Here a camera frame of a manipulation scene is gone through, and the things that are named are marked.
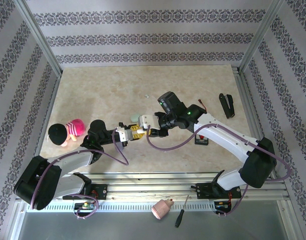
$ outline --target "stuffed toy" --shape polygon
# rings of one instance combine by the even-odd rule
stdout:
[[[67,123],[66,125],[57,123],[51,125],[48,129],[48,137],[56,145],[61,145],[62,147],[67,146],[68,140],[72,139],[74,142],[77,141],[78,136],[85,132],[85,125],[82,120],[74,119]]]

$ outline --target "small white object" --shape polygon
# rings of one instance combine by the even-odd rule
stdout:
[[[117,127],[116,132],[118,132],[119,139],[120,139],[121,142],[126,142],[128,140],[124,127],[123,128],[122,127]]]
[[[146,131],[144,131],[143,128],[141,127],[140,129],[137,129],[136,132],[138,134],[144,134]]]
[[[151,129],[160,130],[161,127],[158,123],[158,116],[155,115],[141,115],[139,118],[139,126],[147,129],[148,125],[151,126]]]

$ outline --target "black hat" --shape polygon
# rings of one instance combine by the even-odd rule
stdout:
[[[54,144],[62,145],[67,138],[67,129],[60,123],[51,125],[48,129],[48,136]]]

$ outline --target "black screwdriver handle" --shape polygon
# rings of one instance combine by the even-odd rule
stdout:
[[[179,227],[179,225],[181,224],[184,212],[185,212],[184,209],[182,209],[180,214],[178,215],[176,223],[175,223],[176,228]]]

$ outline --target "black tool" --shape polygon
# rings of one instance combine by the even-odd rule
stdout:
[[[182,222],[182,218],[183,218],[183,214],[184,214],[184,208],[186,207],[186,203],[187,203],[187,200],[188,200],[188,197],[189,195],[187,195],[187,198],[186,198],[186,201],[184,203],[184,206],[183,206],[183,209],[181,210],[180,214],[178,215],[177,219],[176,219],[176,223],[175,223],[175,227],[179,227],[179,225],[181,224]]]
[[[235,111],[234,111],[234,106],[233,106],[232,95],[227,94],[227,95],[224,96],[224,94],[221,93],[218,98],[219,98],[219,100],[222,104],[222,108],[225,112],[226,117],[228,119],[234,117],[235,116]]]

